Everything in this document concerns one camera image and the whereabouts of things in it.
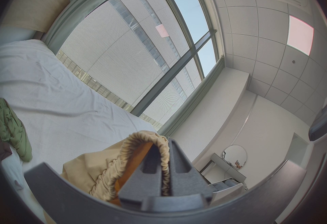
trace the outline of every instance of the mattress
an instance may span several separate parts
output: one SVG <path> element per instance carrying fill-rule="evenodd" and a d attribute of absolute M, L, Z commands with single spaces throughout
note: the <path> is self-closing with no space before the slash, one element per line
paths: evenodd
<path fill-rule="evenodd" d="M 152 125 L 126 112 L 76 78 L 40 40 L 0 47 L 0 96 L 26 128 L 33 159 L 61 173 L 63 164 L 103 150 Z"/>

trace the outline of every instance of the green clothing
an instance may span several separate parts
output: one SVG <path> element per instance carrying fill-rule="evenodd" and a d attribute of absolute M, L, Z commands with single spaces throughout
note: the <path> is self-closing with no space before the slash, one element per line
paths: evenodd
<path fill-rule="evenodd" d="M 16 149 L 22 161 L 27 162 L 32 159 L 32 147 L 25 127 L 3 98 L 0 98 L 0 138 Z"/>

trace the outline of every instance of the mirror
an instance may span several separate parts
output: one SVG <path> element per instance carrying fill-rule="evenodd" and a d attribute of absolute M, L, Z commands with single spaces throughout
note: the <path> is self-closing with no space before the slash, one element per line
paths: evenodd
<path fill-rule="evenodd" d="M 223 152 L 223 159 L 231 163 L 235 169 L 240 169 L 246 162 L 247 154 L 241 146 L 232 145 Z"/>

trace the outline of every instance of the ceiling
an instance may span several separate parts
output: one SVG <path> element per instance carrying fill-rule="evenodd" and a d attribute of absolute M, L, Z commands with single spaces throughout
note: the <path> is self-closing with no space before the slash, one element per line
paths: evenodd
<path fill-rule="evenodd" d="M 248 72 L 248 90 L 311 125 L 327 97 L 327 27 L 315 0 L 311 15 L 276 0 L 214 1 L 226 66 Z M 286 45 L 289 15 L 314 28 L 309 57 Z"/>

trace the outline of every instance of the sky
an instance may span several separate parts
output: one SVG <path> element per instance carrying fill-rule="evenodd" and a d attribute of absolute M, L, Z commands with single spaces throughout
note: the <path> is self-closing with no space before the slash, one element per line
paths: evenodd
<path fill-rule="evenodd" d="M 207 33 L 208 25 L 198 0 L 175 0 L 181 11 L 194 43 Z M 209 40 L 198 52 L 203 73 L 206 76 L 216 64 L 212 41 Z"/>

